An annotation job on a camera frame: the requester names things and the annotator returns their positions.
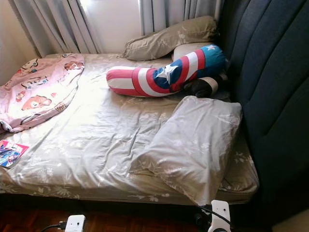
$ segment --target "captain america bolster pillow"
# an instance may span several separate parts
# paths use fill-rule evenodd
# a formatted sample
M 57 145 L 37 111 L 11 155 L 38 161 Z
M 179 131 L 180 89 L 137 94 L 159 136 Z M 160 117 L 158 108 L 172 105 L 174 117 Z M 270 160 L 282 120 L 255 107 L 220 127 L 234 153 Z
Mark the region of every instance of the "captain america bolster pillow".
M 137 97 L 163 97 L 182 89 L 184 84 L 202 77 L 218 76 L 225 67 L 225 56 L 216 45 L 202 47 L 159 69 L 112 67 L 106 75 L 107 83 L 117 94 Z M 212 89 L 218 83 L 203 78 Z

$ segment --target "book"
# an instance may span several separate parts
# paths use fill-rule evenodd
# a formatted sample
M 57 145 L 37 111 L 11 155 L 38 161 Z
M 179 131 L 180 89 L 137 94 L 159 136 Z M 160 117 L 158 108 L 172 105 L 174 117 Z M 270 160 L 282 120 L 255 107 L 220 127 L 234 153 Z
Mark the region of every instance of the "book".
M 13 168 L 28 148 L 25 145 L 0 140 L 0 166 Z

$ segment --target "fabric headboard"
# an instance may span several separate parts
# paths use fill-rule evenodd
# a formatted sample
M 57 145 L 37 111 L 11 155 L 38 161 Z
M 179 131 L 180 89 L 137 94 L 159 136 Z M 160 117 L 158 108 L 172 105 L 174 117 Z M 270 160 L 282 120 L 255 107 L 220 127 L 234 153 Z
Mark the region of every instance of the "fabric headboard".
M 309 207 L 309 0 L 226 0 L 219 30 L 273 224 Z

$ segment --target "white star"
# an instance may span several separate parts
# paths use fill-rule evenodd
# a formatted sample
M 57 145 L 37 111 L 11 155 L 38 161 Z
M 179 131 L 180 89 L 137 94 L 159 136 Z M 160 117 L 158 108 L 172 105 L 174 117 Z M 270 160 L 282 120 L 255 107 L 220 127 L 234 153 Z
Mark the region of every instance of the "white star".
M 165 66 L 162 70 L 162 72 L 160 72 L 157 77 L 163 77 L 166 78 L 168 83 L 170 84 L 170 74 L 177 68 L 178 66 L 171 66 L 170 64 Z
M 213 46 L 213 45 L 209 45 L 207 48 L 208 48 L 208 51 L 209 51 L 209 50 L 216 50 L 216 47 Z

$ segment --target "pink blanket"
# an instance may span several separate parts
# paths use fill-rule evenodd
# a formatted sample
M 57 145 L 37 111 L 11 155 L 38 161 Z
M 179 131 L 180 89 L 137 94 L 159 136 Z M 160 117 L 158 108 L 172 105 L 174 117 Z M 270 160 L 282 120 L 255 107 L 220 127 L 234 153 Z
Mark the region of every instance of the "pink blanket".
M 84 57 L 33 59 L 0 87 L 0 133 L 34 127 L 63 111 L 73 99 Z

